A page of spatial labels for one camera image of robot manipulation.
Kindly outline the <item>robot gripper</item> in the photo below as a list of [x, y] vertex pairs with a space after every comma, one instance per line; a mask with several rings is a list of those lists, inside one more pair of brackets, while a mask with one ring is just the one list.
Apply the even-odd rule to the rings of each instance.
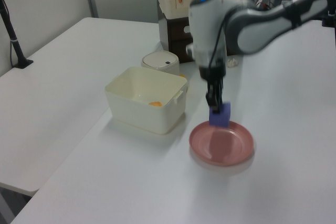
[[220, 105], [223, 104], [223, 78], [226, 75], [226, 58], [227, 52], [223, 48], [217, 49], [215, 53], [212, 50], [195, 51], [195, 62], [200, 76], [208, 82], [206, 100], [213, 113], [219, 113]]

